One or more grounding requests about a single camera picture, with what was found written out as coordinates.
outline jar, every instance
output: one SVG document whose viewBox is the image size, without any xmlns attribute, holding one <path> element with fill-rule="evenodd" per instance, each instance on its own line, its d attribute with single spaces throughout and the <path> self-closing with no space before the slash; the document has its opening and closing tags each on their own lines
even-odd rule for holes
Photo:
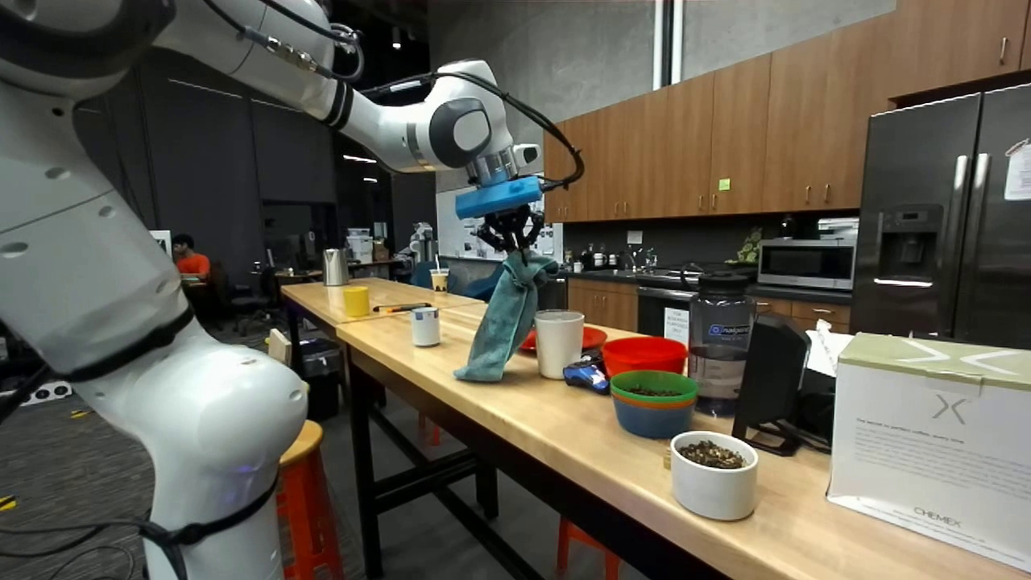
<svg viewBox="0 0 1031 580">
<path fill-rule="evenodd" d="M 735 270 L 699 278 L 699 297 L 690 308 L 690 376 L 699 383 L 699 413 L 735 415 L 750 319 L 746 278 Z"/>
</svg>

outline blue cloth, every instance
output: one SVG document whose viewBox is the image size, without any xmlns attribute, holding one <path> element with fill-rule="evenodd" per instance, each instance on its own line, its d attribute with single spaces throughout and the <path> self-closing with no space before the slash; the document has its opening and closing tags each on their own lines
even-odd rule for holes
<svg viewBox="0 0 1031 580">
<path fill-rule="evenodd" d="M 471 362 L 454 370 L 467 383 L 498 383 L 505 365 L 525 331 L 534 324 L 538 287 L 557 273 L 555 262 L 529 259 L 529 251 L 511 251 L 485 303 L 485 316 L 477 327 Z"/>
</svg>

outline blue bowl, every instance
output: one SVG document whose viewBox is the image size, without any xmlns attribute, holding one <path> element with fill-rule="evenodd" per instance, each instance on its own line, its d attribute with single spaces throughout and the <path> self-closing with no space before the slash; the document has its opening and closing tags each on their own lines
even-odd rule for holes
<svg viewBox="0 0 1031 580">
<path fill-rule="evenodd" d="M 694 379 L 666 370 L 632 370 L 611 376 L 616 420 L 642 439 L 690 431 Z"/>
</svg>

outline cardboard box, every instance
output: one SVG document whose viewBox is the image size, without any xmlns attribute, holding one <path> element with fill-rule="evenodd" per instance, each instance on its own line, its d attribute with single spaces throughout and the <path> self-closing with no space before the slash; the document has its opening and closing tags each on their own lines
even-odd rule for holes
<svg viewBox="0 0 1031 580">
<path fill-rule="evenodd" d="M 1031 569 L 1031 351 L 858 334 L 826 500 Z"/>
</svg>

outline refrigerator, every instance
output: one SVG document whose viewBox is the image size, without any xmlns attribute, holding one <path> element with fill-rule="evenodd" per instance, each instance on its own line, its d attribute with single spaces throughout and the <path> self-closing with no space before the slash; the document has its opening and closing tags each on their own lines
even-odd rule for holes
<svg viewBox="0 0 1031 580">
<path fill-rule="evenodd" d="M 880 114 L 853 331 L 1031 347 L 1031 85 Z"/>
</svg>

